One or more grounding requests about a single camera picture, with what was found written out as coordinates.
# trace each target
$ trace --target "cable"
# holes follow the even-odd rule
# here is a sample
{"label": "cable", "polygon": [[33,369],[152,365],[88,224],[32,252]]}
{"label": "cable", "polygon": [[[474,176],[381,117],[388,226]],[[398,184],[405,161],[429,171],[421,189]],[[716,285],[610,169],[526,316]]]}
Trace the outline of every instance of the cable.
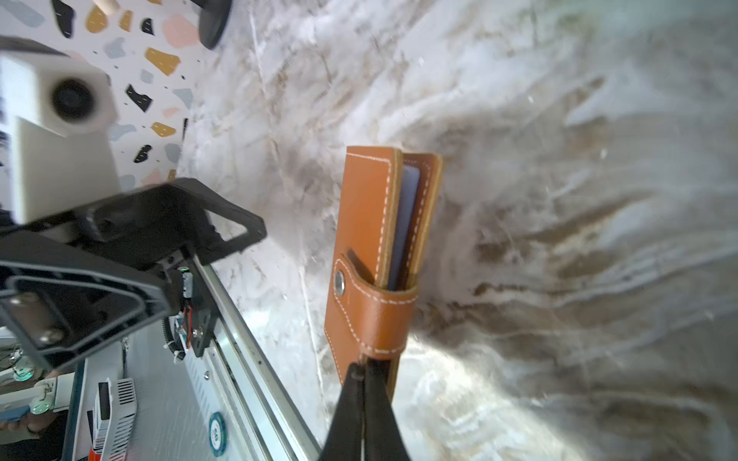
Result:
{"label": "cable", "polygon": [[162,319],[162,329],[164,330],[164,340],[166,341],[165,347],[169,348],[169,351],[172,352],[175,360],[184,360],[185,350],[182,348],[182,342],[179,341],[179,338],[175,341],[174,336],[172,336],[172,329],[169,326],[169,318]]}
{"label": "cable", "polygon": [[10,368],[10,367],[12,366],[12,365],[10,364],[10,361],[8,361],[8,363],[7,363],[7,367],[3,367],[3,366],[2,366],[2,365],[3,365],[3,364],[2,364],[2,362],[3,362],[3,361],[5,361],[5,360],[6,360],[6,359],[8,359],[8,358],[12,358],[12,357],[13,357],[13,354],[14,354],[14,353],[15,353],[15,351],[14,351],[14,352],[11,352],[11,353],[9,353],[9,354],[7,354],[7,355],[5,355],[5,356],[3,356],[2,358],[0,358],[0,371],[2,371],[2,370],[7,370],[8,368]]}

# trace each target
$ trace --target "green led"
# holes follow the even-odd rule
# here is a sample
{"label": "green led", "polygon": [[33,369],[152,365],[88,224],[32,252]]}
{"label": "green led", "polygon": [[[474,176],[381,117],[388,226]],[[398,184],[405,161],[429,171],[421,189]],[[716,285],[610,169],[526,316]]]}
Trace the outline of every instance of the green led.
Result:
{"label": "green led", "polygon": [[31,413],[33,413],[34,415],[40,415],[42,413],[49,411],[50,408],[51,408],[51,405],[49,405],[46,402],[41,402],[38,405],[35,405],[33,408],[31,408]]}
{"label": "green led", "polygon": [[33,378],[33,368],[21,368],[19,371],[15,372],[14,379],[19,383],[28,381],[31,378]]}

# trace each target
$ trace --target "marble surface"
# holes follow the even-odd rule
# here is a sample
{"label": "marble surface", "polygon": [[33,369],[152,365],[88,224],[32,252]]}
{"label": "marble surface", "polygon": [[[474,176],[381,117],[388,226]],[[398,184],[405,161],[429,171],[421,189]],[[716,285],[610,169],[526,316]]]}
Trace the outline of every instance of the marble surface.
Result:
{"label": "marble surface", "polygon": [[178,175],[266,221],[215,267],[319,441],[345,146],[393,145],[446,161],[413,459],[738,457],[738,3],[235,0],[216,51]]}

